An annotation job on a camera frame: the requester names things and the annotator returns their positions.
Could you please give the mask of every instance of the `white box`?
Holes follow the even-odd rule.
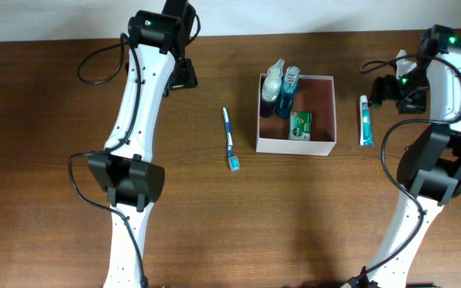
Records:
[[[312,113],[311,140],[293,141],[287,139],[289,118],[282,119],[275,113],[269,118],[259,116],[261,90],[266,76],[261,74],[259,77],[255,152],[328,156],[337,142],[334,78],[300,75],[293,111]]]

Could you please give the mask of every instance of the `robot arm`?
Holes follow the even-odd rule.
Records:
[[[461,40],[450,28],[434,26],[427,30],[418,54],[444,59],[461,72]],[[396,78],[386,76],[375,80],[370,104],[390,99],[398,103],[400,113],[424,112],[426,91],[421,91],[421,87],[428,85],[428,81],[434,96],[431,119],[453,120],[460,116],[461,83],[452,69],[441,62],[420,58],[417,65],[398,61],[397,72],[399,70],[403,72]],[[441,158],[449,149],[458,158],[456,161]],[[399,250],[419,223],[419,208],[399,191],[395,215],[379,251],[363,269],[361,276],[364,277],[352,278],[343,287],[405,287],[408,270],[427,229],[443,206],[461,193],[461,121],[450,125],[431,124],[403,155],[397,179],[423,208],[425,215],[421,227],[399,254],[378,269],[364,273]]]
[[[185,58],[195,17],[187,0],[169,0],[161,14],[139,11],[129,21],[131,61],[120,111],[105,150],[88,160],[110,207],[123,215],[112,214],[106,288],[147,285],[137,250],[141,257],[147,220],[165,179],[165,170],[151,164],[154,126],[162,96],[197,86],[194,68]]]

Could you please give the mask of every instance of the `product label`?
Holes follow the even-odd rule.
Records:
[[[311,140],[311,113],[291,112],[290,116],[290,140]]]

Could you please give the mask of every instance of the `wooden table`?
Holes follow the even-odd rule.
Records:
[[[189,46],[199,86],[162,100],[154,162],[166,169],[147,228],[152,286],[327,287],[366,265],[398,193],[379,161],[387,129],[407,116],[372,110],[376,146],[359,146],[356,99],[375,77],[360,65],[413,52],[418,31],[200,38]],[[0,287],[98,287],[108,269],[110,215],[83,203],[66,172],[70,154],[101,149],[118,114],[126,73],[103,86],[76,78],[83,57],[116,40],[0,43]],[[304,74],[335,77],[337,145],[329,157],[255,153],[259,73],[279,58]],[[118,51],[87,75],[113,71]],[[221,107],[241,170],[231,173]],[[399,129],[387,161],[423,126]],[[104,202],[85,162],[76,177]],[[461,286],[461,196],[430,228],[409,283]]]

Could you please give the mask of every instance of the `toothbrush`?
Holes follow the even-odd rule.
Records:
[[[231,171],[239,170],[239,161],[237,156],[232,156],[232,136],[231,125],[229,124],[229,115],[227,109],[223,109],[223,121],[225,122],[225,130],[227,132],[227,154],[229,155],[229,166]]]

